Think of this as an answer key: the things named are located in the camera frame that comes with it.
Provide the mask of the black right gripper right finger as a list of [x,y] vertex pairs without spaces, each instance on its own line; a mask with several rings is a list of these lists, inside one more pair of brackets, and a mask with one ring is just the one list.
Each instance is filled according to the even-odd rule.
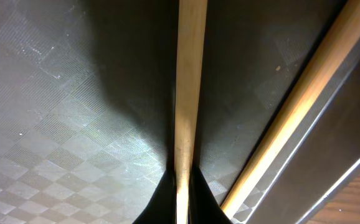
[[216,202],[200,168],[192,166],[189,181],[191,224],[232,224]]

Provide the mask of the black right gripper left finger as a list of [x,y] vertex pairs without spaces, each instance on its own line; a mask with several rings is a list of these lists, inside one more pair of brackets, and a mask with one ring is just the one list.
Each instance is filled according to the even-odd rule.
[[173,170],[166,170],[152,198],[133,224],[175,224],[176,177]]

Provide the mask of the wooden chopstick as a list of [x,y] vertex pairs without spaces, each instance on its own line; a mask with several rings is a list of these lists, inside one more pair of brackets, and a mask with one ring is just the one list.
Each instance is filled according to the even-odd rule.
[[249,159],[221,209],[232,218],[360,39],[360,0],[348,0]]
[[188,218],[206,15],[207,0],[180,0],[174,121],[176,224],[186,224]]

